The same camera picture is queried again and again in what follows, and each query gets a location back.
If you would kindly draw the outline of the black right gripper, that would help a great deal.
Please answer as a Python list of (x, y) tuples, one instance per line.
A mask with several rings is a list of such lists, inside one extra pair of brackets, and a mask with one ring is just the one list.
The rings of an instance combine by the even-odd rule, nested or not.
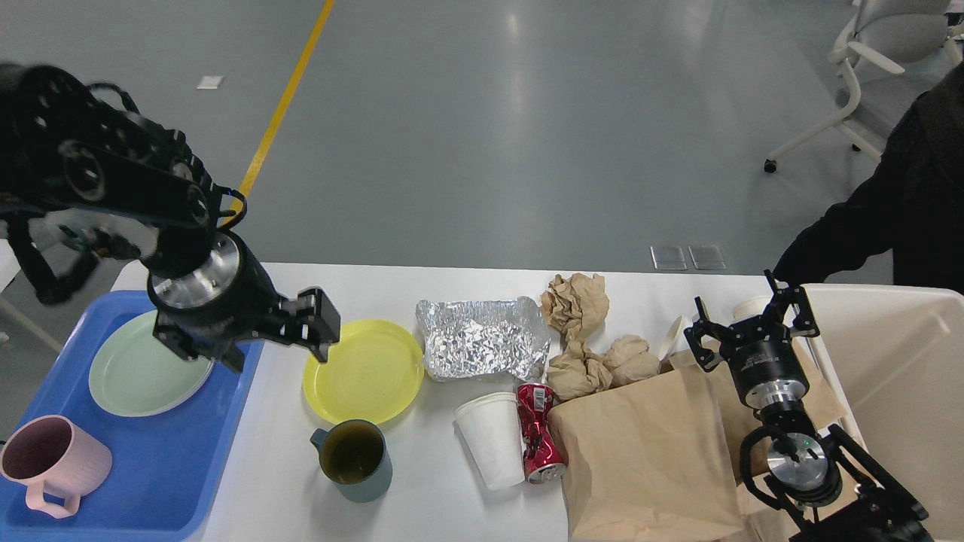
[(772, 296), (762, 317), (748, 317), (728, 327), (712, 321), (701, 297), (695, 297), (697, 319), (684, 329), (694, 359), (705, 373), (719, 366), (723, 357), (703, 345), (705, 337), (720, 344), (726, 357), (738, 398), (747, 407), (762, 410), (776, 403), (802, 401), (810, 383), (792, 347), (792, 337), (820, 335), (808, 294), (803, 287), (780, 287), (770, 269), (765, 269)]

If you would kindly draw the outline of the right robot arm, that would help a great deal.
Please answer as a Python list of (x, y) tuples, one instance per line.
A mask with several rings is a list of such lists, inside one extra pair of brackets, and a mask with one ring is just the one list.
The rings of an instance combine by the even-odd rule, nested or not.
[(697, 318), (684, 329), (706, 373), (729, 368), (740, 403), (760, 425), (740, 444), (738, 471), (748, 492), (782, 510), (795, 541), (929, 541), (926, 508), (837, 423), (820, 435), (804, 398), (810, 382), (792, 348), (819, 326), (802, 287), (772, 291), (761, 313), (730, 324), (712, 321), (696, 297)]

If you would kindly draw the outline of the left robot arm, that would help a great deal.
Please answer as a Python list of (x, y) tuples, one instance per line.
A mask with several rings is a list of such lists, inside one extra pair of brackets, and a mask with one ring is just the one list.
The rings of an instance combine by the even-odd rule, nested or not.
[(326, 363), (340, 313), (320, 288), (276, 291), (233, 230), (245, 196), (213, 181), (182, 131), (51, 65), (2, 65), (1, 124), (2, 236), (41, 304), (68, 301), (101, 260), (137, 260), (152, 333), (179, 359), (241, 373), (239, 343), (268, 340)]

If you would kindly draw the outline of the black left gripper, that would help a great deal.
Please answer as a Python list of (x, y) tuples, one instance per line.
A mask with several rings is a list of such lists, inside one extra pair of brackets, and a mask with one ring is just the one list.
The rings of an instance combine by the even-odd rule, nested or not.
[(341, 317), (322, 288), (282, 297), (261, 262), (238, 237), (220, 231), (200, 267), (173, 278), (148, 274), (157, 316), (154, 337), (184, 361), (203, 358), (232, 373), (244, 371), (236, 342), (267, 333), (268, 340), (309, 351), (326, 364), (340, 342)]

